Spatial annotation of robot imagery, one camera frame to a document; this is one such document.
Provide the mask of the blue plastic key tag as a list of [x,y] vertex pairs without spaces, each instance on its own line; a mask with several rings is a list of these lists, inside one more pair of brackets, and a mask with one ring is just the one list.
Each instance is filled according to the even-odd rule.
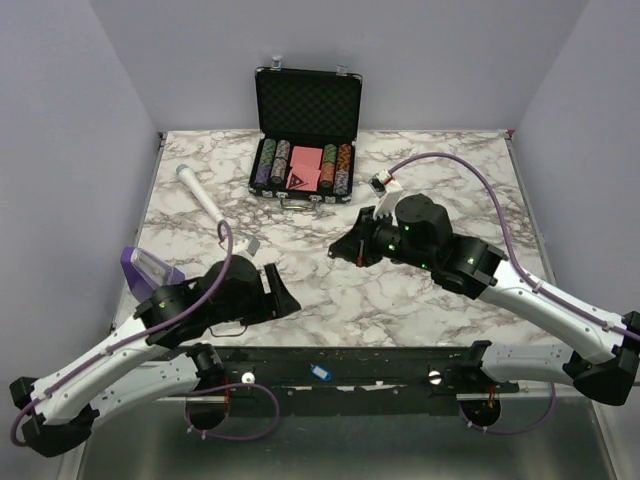
[[331,372],[318,364],[311,365],[311,373],[323,382],[328,382],[332,379]]

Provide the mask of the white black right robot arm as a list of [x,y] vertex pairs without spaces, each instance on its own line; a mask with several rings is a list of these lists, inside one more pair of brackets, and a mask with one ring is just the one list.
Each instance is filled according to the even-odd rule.
[[629,396],[639,369],[637,312],[595,307],[519,270],[499,248],[454,233],[446,208],[423,194],[400,200],[391,215],[361,209],[328,254],[359,268],[383,259],[417,267],[442,289],[507,310],[556,338],[547,347],[486,345],[459,370],[471,391],[494,381],[532,380],[569,385],[610,406]]

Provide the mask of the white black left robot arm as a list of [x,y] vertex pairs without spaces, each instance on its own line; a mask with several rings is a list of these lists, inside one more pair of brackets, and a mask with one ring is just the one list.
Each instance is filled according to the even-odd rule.
[[11,383],[20,410],[11,441],[56,457],[130,407],[175,394],[212,394],[225,373],[214,348],[199,341],[209,328],[227,322],[251,326],[300,309],[275,265],[258,270],[239,255],[201,277],[161,286],[69,365]]

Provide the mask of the red playing card deck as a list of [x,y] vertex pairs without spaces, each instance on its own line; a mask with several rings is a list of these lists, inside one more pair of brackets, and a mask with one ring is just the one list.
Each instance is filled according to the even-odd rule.
[[297,191],[316,191],[322,155],[321,148],[294,146],[286,188]]

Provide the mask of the black poker chip case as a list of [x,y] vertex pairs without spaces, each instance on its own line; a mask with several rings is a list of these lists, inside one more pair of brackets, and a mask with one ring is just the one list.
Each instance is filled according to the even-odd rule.
[[[339,71],[259,67],[254,74],[259,140],[248,183],[260,198],[347,204],[354,184],[363,78]],[[292,156],[302,147],[332,145],[350,159],[340,179],[292,175]]]

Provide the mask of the purple metronome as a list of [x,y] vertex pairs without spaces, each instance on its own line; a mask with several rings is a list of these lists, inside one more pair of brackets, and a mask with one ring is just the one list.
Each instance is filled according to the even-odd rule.
[[185,280],[178,268],[138,247],[125,247],[120,265],[129,291],[139,303],[148,300],[157,288]]

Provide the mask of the white microphone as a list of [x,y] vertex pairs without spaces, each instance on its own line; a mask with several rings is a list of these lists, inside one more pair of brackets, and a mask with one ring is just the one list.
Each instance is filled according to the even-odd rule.
[[180,164],[176,167],[176,175],[215,223],[225,219],[222,211],[204,189],[193,169],[186,164]]

